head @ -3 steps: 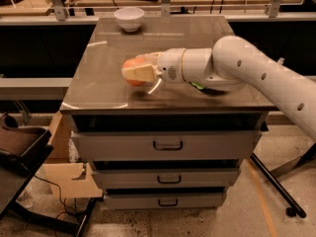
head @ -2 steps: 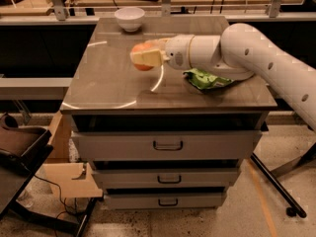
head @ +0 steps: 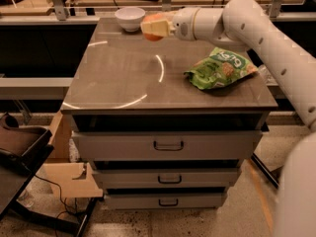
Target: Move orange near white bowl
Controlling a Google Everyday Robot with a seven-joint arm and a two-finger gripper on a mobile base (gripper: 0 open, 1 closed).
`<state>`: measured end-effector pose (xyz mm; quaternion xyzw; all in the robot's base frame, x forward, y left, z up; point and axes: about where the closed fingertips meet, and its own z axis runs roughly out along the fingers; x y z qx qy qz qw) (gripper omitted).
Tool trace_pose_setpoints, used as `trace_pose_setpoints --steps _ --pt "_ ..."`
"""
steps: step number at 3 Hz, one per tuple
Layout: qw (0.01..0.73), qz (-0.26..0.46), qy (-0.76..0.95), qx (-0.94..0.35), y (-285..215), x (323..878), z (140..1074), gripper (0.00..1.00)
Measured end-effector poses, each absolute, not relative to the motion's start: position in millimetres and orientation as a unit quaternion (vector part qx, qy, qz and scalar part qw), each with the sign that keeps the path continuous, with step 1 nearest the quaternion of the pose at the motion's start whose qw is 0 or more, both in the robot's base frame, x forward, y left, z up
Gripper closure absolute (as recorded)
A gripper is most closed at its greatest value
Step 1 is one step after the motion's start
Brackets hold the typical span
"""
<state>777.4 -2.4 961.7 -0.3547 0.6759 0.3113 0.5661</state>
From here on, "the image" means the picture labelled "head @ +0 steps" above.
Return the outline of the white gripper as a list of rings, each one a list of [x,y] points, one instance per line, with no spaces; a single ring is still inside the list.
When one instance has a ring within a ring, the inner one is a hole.
[[[160,12],[158,13],[160,20],[142,22],[140,27],[142,32],[147,35],[164,38],[174,32],[174,35],[179,40],[194,40],[194,25],[197,12],[198,7],[183,8],[177,12]]]

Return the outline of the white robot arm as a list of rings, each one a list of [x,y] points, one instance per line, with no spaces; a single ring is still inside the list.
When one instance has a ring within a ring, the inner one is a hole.
[[[222,9],[184,8],[151,15],[147,36],[207,40],[224,48],[249,47],[268,67],[310,134],[287,156],[280,176],[274,237],[316,237],[316,60],[278,30],[254,0]]]

